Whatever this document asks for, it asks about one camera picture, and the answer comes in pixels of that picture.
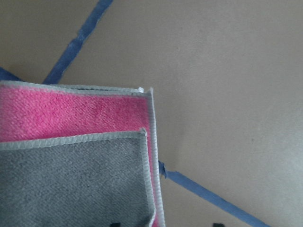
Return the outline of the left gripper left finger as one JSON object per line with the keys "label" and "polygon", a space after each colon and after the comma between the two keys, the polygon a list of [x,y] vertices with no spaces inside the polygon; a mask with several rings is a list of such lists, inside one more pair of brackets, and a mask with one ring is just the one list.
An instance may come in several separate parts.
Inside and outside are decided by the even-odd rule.
{"label": "left gripper left finger", "polygon": [[120,223],[111,223],[110,227],[120,227]]}

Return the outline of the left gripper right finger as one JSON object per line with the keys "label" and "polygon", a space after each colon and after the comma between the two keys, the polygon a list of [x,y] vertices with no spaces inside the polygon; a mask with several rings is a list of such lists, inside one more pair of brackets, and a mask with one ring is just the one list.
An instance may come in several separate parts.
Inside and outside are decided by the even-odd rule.
{"label": "left gripper right finger", "polygon": [[213,227],[223,227],[223,223],[213,223]]}

